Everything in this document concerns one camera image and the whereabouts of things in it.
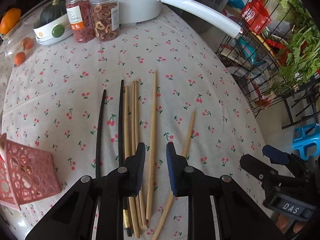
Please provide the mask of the person's right hand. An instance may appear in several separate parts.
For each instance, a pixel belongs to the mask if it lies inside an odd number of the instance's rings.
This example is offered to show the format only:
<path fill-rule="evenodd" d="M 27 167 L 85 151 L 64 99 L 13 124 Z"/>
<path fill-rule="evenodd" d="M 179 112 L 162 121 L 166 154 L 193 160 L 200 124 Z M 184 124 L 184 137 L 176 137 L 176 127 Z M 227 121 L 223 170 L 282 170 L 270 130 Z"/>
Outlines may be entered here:
<path fill-rule="evenodd" d="M 278 220 L 276 222 L 276 226 L 283 232 L 284 229 L 288 226 L 289 224 L 289 217 L 286 217 L 283 214 L 280 214 L 278 216 Z M 293 227 L 293 232 L 298 233 L 302 228 L 306 226 L 306 222 L 296 222 L 294 227 Z"/>

